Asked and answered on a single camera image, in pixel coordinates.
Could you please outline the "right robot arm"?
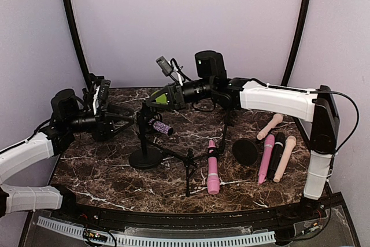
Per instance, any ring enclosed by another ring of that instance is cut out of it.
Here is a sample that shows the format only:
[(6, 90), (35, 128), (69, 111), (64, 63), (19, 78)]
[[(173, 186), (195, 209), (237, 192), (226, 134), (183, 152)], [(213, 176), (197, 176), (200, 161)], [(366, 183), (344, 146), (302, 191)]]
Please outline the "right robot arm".
[(227, 77), (221, 53), (213, 50), (195, 54), (197, 80), (171, 83), (146, 100), (152, 108), (181, 110), (187, 104), (210, 98), (224, 109), (262, 110), (310, 122), (311, 153), (304, 199), (295, 208), (300, 220), (317, 211), (317, 202), (332, 169), (339, 130), (339, 114), (331, 89), (295, 89), (275, 86), (255, 78)]

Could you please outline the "black tripod mic stand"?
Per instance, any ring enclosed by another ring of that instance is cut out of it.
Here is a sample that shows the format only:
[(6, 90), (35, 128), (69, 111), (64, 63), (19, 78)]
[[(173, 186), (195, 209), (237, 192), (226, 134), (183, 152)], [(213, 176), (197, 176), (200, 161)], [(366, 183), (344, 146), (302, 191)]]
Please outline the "black tripod mic stand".
[[(148, 121), (150, 119), (155, 119), (153, 116), (148, 116), (146, 118), (146, 131), (151, 129), (148, 125)], [(169, 156), (169, 157), (174, 157), (180, 161), (183, 162), (185, 168), (186, 168), (186, 197), (190, 196), (190, 178), (191, 176), (195, 173), (196, 169), (198, 168), (198, 164), (195, 162), (195, 158), (193, 155), (193, 151), (191, 149), (188, 150), (186, 156), (182, 156), (180, 154), (177, 154), (176, 152), (166, 149), (154, 142), (149, 141), (146, 138), (147, 141), (147, 147), (148, 148), (153, 148), (153, 149), (158, 149), (161, 154), (162, 154), (162, 160), (164, 156)]]

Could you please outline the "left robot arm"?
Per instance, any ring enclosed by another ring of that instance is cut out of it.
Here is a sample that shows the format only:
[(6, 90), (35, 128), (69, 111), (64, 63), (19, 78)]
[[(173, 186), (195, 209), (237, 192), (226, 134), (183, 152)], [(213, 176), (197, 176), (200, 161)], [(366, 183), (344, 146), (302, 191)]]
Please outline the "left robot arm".
[(88, 100), (77, 97), (73, 89), (61, 90), (51, 100), (51, 118), (29, 138), (1, 150), (1, 216), (38, 209), (58, 209), (70, 222), (82, 216), (75, 194), (63, 185), (11, 186), (5, 180), (39, 161), (63, 154), (77, 132), (90, 133), (101, 142), (133, 125), (132, 110), (109, 103), (108, 92), (98, 86)]

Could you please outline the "purple glitter microphone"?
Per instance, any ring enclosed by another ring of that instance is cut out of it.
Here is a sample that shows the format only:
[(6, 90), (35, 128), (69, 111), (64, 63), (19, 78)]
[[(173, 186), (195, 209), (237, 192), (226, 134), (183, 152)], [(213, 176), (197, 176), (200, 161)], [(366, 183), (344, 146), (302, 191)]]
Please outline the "purple glitter microphone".
[(164, 124), (160, 120), (150, 119), (148, 121), (148, 125), (152, 130), (160, 132), (160, 133), (165, 134), (167, 136), (171, 136), (173, 134), (173, 128)]

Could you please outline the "black microphone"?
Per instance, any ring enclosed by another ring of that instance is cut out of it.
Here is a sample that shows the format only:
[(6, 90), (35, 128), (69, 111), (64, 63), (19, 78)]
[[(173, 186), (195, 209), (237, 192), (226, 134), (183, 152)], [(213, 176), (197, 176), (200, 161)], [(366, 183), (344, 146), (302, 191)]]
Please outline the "black microphone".
[(268, 172), (267, 172), (267, 179), (273, 180), (278, 165), (280, 163), (280, 159), (282, 157), (284, 147), (285, 147), (286, 137), (285, 134), (279, 132), (275, 136), (275, 144), (272, 149), (272, 155), (269, 162)]

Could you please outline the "black round-base mic stand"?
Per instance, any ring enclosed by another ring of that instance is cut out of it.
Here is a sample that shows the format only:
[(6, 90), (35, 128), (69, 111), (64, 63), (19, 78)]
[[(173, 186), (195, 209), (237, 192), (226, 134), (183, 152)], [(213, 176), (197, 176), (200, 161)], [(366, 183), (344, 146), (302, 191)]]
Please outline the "black round-base mic stand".
[(88, 74), (88, 90), (91, 90), (96, 84), (100, 84), (104, 76), (96, 76), (93, 73)]

